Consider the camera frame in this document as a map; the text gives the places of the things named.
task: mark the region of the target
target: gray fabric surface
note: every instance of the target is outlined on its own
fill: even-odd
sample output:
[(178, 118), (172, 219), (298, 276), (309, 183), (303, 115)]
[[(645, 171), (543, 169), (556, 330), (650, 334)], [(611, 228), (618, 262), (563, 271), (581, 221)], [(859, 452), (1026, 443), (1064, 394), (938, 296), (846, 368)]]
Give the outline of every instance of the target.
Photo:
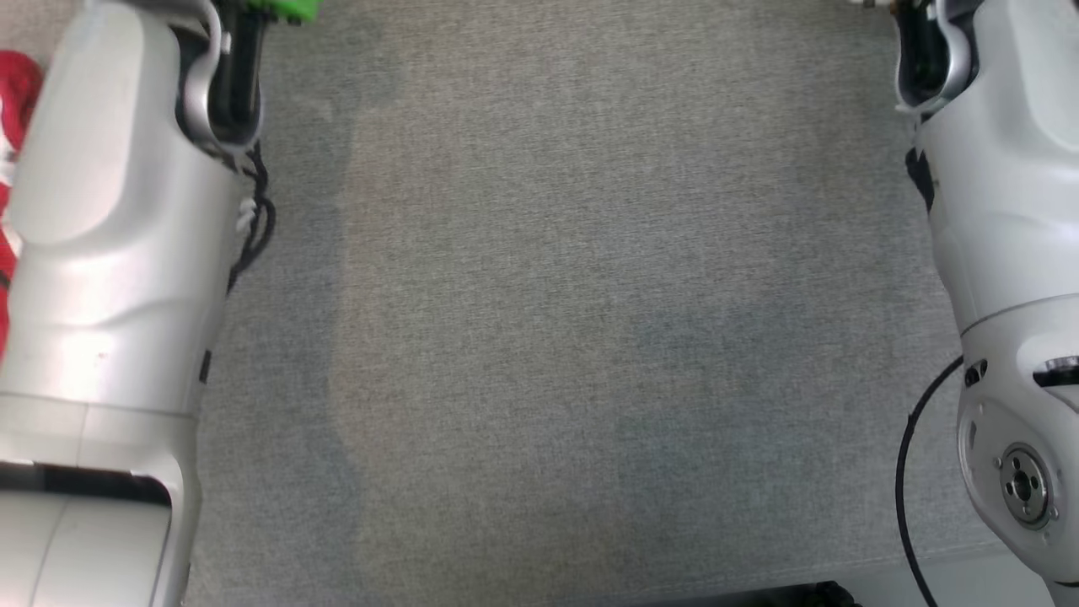
[[(46, 57), (72, 4), (5, 0)], [(958, 350), (884, 12), (329, 0), (204, 404), (189, 605), (633, 604), (898, 562)], [(993, 546), (957, 387), (923, 555)]]

